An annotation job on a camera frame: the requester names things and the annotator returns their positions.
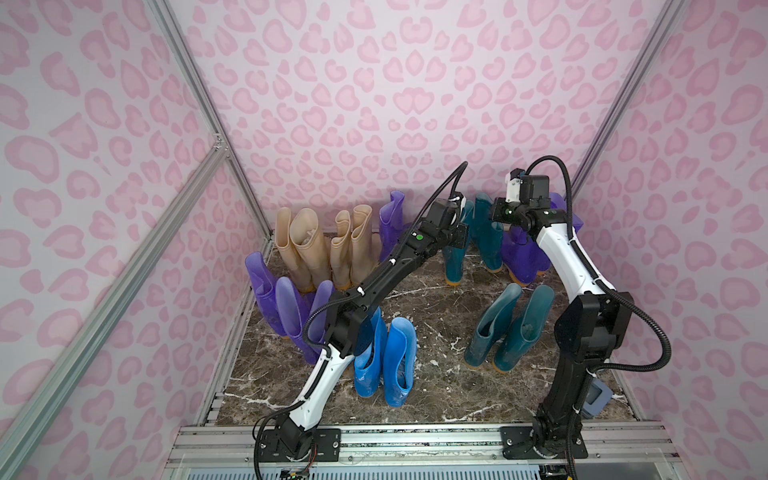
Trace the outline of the dark green rain boot front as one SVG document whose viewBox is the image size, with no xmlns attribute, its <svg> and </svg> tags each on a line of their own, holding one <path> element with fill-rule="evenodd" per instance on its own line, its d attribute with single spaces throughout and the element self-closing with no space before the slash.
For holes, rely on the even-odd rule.
<svg viewBox="0 0 768 480">
<path fill-rule="evenodd" d="M 486 269 L 497 273 L 503 268 L 501 247 L 504 229 L 497 222 L 491 221 L 491 198 L 484 192 L 478 192 L 474 202 L 472 240 Z"/>
</svg>

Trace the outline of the blue rain boot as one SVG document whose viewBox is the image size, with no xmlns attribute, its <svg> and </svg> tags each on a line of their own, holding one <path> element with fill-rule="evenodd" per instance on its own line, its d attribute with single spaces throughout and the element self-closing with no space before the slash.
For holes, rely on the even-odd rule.
<svg viewBox="0 0 768 480">
<path fill-rule="evenodd" d="M 388 337 L 381 309 L 376 310 L 371 321 L 374 327 L 373 340 L 354 360 L 354 387 L 362 398 L 372 397 L 380 385 Z"/>
<path fill-rule="evenodd" d="M 411 321 L 396 317 L 389 328 L 382 373 L 385 400 L 390 407 L 402 407 L 414 385 L 418 338 Z"/>
</svg>

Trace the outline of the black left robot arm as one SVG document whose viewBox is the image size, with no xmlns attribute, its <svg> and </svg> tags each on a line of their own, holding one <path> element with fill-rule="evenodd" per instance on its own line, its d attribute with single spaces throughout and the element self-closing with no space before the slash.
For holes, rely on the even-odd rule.
<svg viewBox="0 0 768 480">
<path fill-rule="evenodd" d="M 461 221 L 465 197 L 432 196 L 404 232 L 389 257 L 353 291 L 337 292 L 319 310 L 325 315 L 321 354 L 295 401 L 254 427 L 255 464 L 273 451 L 290 460 L 311 452 L 314 431 L 340 377 L 374 341 L 374 314 L 398 284 L 447 246 L 465 245 L 468 226 Z"/>
</svg>

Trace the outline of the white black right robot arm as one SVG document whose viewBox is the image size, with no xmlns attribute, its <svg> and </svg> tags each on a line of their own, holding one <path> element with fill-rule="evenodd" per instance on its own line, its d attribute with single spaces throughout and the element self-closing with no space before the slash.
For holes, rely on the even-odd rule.
<svg viewBox="0 0 768 480">
<path fill-rule="evenodd" d="M 551 261 L 569 305 L 554 324 L 559 348 L 552 386 L 532 426 L 505 441 L 508 460 L 565 458 L 580 442 L 581 410 L 595 370 L 621 345 L 631 311 L 615 301 L 613 286 L 583 251 L 570 212 L 551 207 L 549 178 L 522 169 L 509 173 L 506 196 L 494 201 L 490 218 L 529 234 Z"/>
</svg>

